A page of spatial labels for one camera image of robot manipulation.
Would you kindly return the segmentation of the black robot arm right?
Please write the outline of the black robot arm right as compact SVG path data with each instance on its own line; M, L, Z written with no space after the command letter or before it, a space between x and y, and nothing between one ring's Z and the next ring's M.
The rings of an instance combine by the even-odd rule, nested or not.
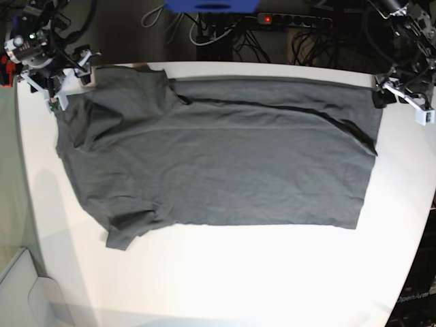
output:
M89 13L81 26L65 37L71 21L63 15L68 1L12 1L1 4L1 86L12 87L19 78L28 83L31 92L42 94L49 110L66 110L66 86L76 78L83 85L91 81L89 46L77 47L68 53L89 29L97 10L90 3Z

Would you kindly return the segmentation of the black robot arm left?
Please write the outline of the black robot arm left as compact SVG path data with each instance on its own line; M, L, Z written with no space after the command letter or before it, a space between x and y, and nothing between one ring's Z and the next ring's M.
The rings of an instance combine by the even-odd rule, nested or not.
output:
M435 23L417 1L370 1L362 15L368 43L388 62L387 72L375 75L372 99L376 108L400 102L415 110L415 120L425 126L435 123L432 107L435 88ZM371 12L390 25L394 45L391 54L383 50L370 33Z

